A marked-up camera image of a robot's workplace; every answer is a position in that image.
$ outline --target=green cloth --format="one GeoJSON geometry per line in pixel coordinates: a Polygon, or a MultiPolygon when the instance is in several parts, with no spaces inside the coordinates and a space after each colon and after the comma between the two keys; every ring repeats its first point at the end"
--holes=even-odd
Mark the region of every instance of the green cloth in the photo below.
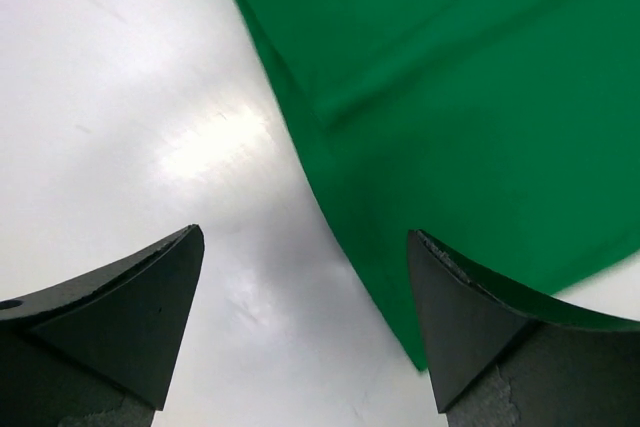
{"type": "Polygon", "coordinates": [[[640,0],[236,1],[419,368],[408,229],[547,293],[640,248],[640,0]]]}

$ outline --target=white surface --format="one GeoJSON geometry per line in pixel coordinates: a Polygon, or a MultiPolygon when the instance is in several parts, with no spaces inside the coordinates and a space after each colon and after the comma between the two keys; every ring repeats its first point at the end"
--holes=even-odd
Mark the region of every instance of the white surface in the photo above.
{"type": "MultiPolygon", "coordinates": [[[[0,15],[0,299],[199,223],[155,426],[446,425],[328,230],[232,0],[0,0],[0,15]]],[[[569,298],[640,318],[638,286],[627,266],[569,298]]]]}

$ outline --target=black plastic part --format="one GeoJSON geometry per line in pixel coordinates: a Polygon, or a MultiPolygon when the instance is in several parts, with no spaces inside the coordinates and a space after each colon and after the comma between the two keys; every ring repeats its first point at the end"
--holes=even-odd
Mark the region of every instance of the black plastic part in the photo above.
{"type": "Polygon", "coordinates": [[[408,259],[451,427],[640,425],[640,323],[543,295],[423,232],[409,233],[408,259]]]}
{"type": "Polygon", "coordinates": [[[204,240],[190,226],[0,303],[0,426],[148,427],[162,410],[204,240]]]}

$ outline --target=scratch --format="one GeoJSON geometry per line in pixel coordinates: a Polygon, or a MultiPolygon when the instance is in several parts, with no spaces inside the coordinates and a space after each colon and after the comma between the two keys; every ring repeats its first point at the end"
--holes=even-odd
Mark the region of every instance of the scratch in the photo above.
{"type": "Polygon", "coordinates": [[[103,4],[99,0],[87,0],[87,2],[89,2],[90,4],[93,4],[94,7],[98,8],[99,10],[102,10],[103,12],[106,12],[111,17],[113,17],[114,19],[119,20],[123,24],[128,23],[127,19],[125,19],[122,15],[120,15],[118,13],[118,11],[116,11],[115,9],[112,9],[110,7],[107,7],[105,4],[103,4]]]}
{"type": "Polygon", "coordinates": [[[81,132],[84,132],[85,134],[93,134],[93,131],[88,127],[85,127],[84,125],[76,124],[75,127],[76,129],[78,129],[81,132]]]}

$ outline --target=pointed tip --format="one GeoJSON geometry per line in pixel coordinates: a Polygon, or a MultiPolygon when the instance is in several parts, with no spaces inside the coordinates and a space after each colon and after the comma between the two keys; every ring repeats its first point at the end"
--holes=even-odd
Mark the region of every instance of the pointed tip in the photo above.
{"type": "Polygon", "coordinates": [[[411,287],[440,412],[531,324],[527,317],[475,291],[464,269],[443,247],[420,232],[409,234],[411,287]]]}
{"type": "Polygon", "coordinates": [[[160,248],[119,275],[117,284],[29,333],[162,410],[200,276],[204,237],[190,226],[154,246],[160,248]]]}

